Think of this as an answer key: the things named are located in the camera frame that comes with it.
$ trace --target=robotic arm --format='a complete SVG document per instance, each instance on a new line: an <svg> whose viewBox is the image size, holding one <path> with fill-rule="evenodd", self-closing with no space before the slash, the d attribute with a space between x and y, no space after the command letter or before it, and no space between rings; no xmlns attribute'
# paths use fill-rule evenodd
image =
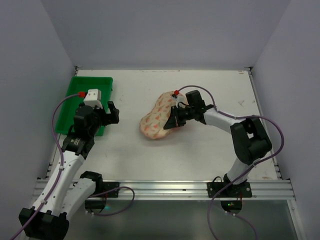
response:
<svg viewBox="0 0 320 240"><path fill-rule="evenodd" d="M44 204L34 219L24 229L28 237L41 240L63 240L69 228L69 220L81 204L92 194L102 192L102 175L95 172L85 172L77 185L67 194L75 174L86 160L95 144L94 137L101 126L117 124L119 110L109 101L110 113L106 113L101 104L101 92L90 89L83 103L75 111L74 125L69 128L63 141L62 151L64 163L54 169L40 197L30 209L23 208L19 220L24 225L41 204ZM44 196L52 189L47 201Z"/></svg>
<svg viewBox="0 0 320 240"><path fill-rule="evenodd" d="M178 103L177 106L172 106L164 129L182 127L187 120L194 119L231 134L237 158L230 171L224 175L225 184L233 181L272 149L270 139L259 118L251 117L241 121L227 117L219 113L213 105L206 105L198 90L190 91L185 96L189 105L180 107ZM247 177L248 174L244 175L233 185L238 186L245 183Z"/></svg>

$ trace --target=white wall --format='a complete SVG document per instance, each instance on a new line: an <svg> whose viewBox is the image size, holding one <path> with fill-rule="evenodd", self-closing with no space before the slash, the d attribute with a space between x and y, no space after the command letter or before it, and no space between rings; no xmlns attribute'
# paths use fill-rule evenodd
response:
<svg viewBox="0 0 320 240"><path fill-rule="evenodd" d="M86 69L253 66L290 0L42 0Z"/></svg>
<svg viewBox="0 0 320 240"><path fill-rule="evenodd" d="M53 147L50 119L73 65L39 0L0 1L0 235L19 228Z"/></svg>
<svg viewBox="0 0 320 240"><path fill-rule="evenodd" d="M280 170L292 180L310 240L320 236L319 12L318 0L292 0L253 68L263 113L284 131Z"/></svg>

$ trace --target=red connector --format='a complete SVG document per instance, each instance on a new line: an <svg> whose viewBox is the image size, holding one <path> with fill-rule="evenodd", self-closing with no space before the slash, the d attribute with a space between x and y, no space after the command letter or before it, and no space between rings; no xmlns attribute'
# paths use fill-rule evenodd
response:
<svg viewBox="0 0 320 240"><path fill-rule="evenodd" d="M78 95L80 98L85 98L86 97L86 92L85 91L80 91L78 92Z"/></svg>
<svg viewBox="0 0 320 240"><path fill-rule="evenodd" d="M178 90L175 90L175 91L173 92L173 94L171 95L171 97L173 97L174 99L177 99L178 95L179 95L179 91L178 91Z"/></svg>

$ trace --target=white tabletop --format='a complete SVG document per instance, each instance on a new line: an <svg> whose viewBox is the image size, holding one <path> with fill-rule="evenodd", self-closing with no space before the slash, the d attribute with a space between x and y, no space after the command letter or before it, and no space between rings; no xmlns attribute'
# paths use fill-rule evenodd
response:
<svg viewBox="0 0 320 240"><path fill-rule="evenodd" d="M84 171L101 173L105 180L223 177L236 159L230 134L194 120L160 140L149 140L140 133L141 118L163 92L199 85L213 94L222 111L237 116L259 114L246 71L79 70L77 75L113 78L111 101L120 110L120 122L107 126L104 136L95 138L95 145L75 179ZM211 104L208 94L199 91L205 103ZM273 161L268 160L253 169L249 179L277 179Z"/></svg>

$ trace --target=green tray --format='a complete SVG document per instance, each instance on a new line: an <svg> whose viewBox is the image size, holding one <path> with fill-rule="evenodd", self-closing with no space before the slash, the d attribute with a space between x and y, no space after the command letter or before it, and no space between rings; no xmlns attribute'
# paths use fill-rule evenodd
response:
<svg viewBox="0 0 320 240"><path fill-rule="evenodd" d="M89 89L99 89L101 91L101 103L105 111L107 111L107 102L110 100L112 83L112 77L74 76L71 79L66 95L69 96L81 91L87 92ZM69 127L74 124L76 109L83 101L84 99L82 97L72 97L64 102L55 126L56 133L65 135L68 133ZM105 127L102 126L96 135L103 136L104 131Z"/></svg>

